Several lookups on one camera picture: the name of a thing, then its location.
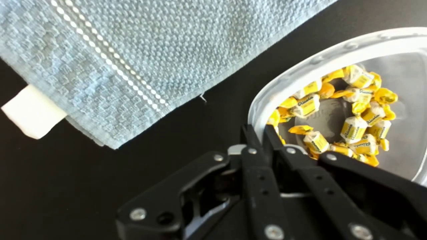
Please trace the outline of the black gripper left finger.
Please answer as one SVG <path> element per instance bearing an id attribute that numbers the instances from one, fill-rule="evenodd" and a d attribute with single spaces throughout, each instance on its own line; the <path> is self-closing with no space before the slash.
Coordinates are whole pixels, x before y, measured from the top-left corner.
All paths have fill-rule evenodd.
<path id="1" fill-rule="evenodd" d="M 256 240 L 287 240 L 291 231 L 268 157 L 252 125 L 245 125 L 241 135 L 245 141 L 241 151 L 243 189 L 253 237 Z"/>

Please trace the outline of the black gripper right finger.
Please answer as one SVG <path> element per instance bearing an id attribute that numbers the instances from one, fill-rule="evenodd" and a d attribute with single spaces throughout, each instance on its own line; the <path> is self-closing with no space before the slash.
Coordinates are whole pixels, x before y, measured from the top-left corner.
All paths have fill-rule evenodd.
<path id="1" fill-rule="evenodd" d="M 328 240 L 403 240 L 400 230 L 363 211 L 335 178 L 296 145 L 283 145 L 272 126 L 267 126 L 263 142 L 273 150 L 273 169 L 284 177 L 285 189 L 297 187 L 313 198 L 321 213 L 320 234 Z"/>

